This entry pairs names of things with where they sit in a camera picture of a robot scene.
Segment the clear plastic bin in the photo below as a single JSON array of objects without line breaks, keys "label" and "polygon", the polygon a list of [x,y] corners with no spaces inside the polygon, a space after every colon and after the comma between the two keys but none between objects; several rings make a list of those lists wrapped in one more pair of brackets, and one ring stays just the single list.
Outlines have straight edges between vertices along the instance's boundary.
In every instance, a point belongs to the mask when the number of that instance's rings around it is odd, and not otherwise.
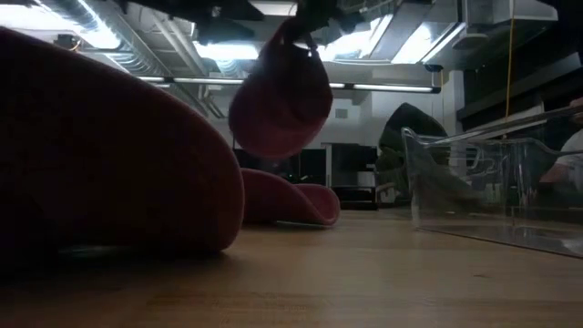
[{"label": "clear plastic bin", "polygon": [[[453,201],[465,196],[468,185],[447,168],[438,165],[429,152],[414,150],[411,156],[414,164],[412,193],[415,196],[420,196],[421,200],[437,198],[439,201]],[[402,151],[382,148],[375,162],[376,190],[380,200],[396,202],[397,199],[413,198],[407,169],[407,159]]]},{"label": "clear plastic bin", "polygon": [[569,182],[540,182],[559,157],[570,155],[561,149],[580,130],[572,121],[580,112],[583,104],[504,118],[446,138],[403,129],[410,186],[413,147],[443,148],[449,151],[450,171],[476,191],[485,206],[481,211],[435,210],[413,194],[414,226],[583,260],[583,193]]}]

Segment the linear ceiling light bar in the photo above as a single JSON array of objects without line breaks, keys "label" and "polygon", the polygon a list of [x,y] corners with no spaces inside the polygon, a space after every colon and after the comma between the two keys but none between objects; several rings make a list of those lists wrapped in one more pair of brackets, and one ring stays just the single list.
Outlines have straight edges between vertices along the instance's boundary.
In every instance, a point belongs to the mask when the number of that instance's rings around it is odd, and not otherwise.
[{"label": "linear ceiling light bar", "polygon": [[[138,79],[149,83],[156,84],[193,84],[209,86],[239,86],[244,80],[237,78],[214,78],[214,77],[138,77]],[[357,90],[357,91],[375,91],[375,92],[397,92],[397,93],[415,93],[415,94],[438,94],[441,92],[440,87],[420,87],[391,84],[362,84],[346,82],[330,82],[331,89],[338,90]]]}]

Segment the black cabinet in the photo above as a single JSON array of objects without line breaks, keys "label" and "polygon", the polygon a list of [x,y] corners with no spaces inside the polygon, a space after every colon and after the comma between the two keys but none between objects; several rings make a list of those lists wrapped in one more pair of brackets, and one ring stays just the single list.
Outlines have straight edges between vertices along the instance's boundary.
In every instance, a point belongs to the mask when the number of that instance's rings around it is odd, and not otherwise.
[{"label": "black cabinet", "polygon": [[377,149],[358,144],[332,144],[331,187],[341,202],[373,202]]}]

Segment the black ceiling sensor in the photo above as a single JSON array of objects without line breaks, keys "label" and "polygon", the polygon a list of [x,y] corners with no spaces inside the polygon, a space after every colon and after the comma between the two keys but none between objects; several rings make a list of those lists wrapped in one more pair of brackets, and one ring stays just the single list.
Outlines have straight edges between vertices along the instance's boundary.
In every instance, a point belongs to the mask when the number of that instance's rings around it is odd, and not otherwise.
[{"label": "black ceiling sensor", "polygon": [[66,34],[58,34],[54,44],[69,51],[77,51],[82,46],[83,40]]}]

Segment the person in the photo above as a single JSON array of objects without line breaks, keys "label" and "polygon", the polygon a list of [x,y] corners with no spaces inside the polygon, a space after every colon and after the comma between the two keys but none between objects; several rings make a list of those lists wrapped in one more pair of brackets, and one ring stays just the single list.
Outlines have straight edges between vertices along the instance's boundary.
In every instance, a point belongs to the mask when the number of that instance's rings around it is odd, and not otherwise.
[{"label": "person", "polygon": [[570,152],[570,155],[559,157],[550,170],[541,177],[540,182],[569,182],[583,193],[583,112],[575,114],[572,121],[580,126],[580,130],[573,134],[561,149],[562,152]]}]

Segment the white ceiling duct box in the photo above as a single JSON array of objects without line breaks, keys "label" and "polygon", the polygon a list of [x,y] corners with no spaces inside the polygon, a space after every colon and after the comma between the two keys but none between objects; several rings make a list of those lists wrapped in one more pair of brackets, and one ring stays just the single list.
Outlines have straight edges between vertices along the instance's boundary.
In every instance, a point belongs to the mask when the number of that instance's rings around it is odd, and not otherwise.
[{"label": "white ceiling duct box", "polygon": [[495,25],[515,20],[558,19],[557,10],[539,0],[462,0],[465,20],[471,25]]}]

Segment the large silver ventilation duct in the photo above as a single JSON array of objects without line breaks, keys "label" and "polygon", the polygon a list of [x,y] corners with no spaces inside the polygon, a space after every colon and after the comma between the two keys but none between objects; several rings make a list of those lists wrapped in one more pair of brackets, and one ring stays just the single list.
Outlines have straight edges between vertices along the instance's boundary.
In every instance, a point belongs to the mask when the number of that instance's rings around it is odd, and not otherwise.
[{"label": "large silver ventilation duct", "polygon": [[102,55],[133,76],[163,76],[161,62],[109,0],[34,0],[82,39],[80,52]]}]

